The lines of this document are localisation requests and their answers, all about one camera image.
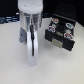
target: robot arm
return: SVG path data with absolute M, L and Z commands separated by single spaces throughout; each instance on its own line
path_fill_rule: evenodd
M 41 27 L 43 0 L 18 0 L 21 28 L 27 33 L 27 57 L 30 67 L 37 65 L 37 30 Z

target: white table surface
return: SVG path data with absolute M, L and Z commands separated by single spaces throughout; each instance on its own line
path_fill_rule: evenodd
M 76 24 L 72 52 L 44 39 L 50 19 L 38 31 L 39 57 L 28 67 L 27 46 L 19 42 L 20 23 L 0 25 L 0 84 L 84 84 L 84 27 Z

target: white cylinder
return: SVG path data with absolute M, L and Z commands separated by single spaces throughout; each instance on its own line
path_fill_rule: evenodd
M 27 14 L 41 13 L 43 10 L 43 0 L 18 0 L 18 8 Z

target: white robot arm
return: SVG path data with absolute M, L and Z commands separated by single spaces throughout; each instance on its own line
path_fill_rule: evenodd
M 18 0 L 21 28 L 27 33 L 27 57 L 29 67 L 37 65 L 37 30 L 41 27 L 43 0 Z

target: white background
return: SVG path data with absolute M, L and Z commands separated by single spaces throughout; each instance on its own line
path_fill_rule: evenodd
M 38 31 L 39 59 L 28 67 L 27 46 L 19 42 L 20 23 L 0 25 L 0 84 L 84 84 L 84 27 L 76 23 L 72 51 L 44 39 L 50 19 Z

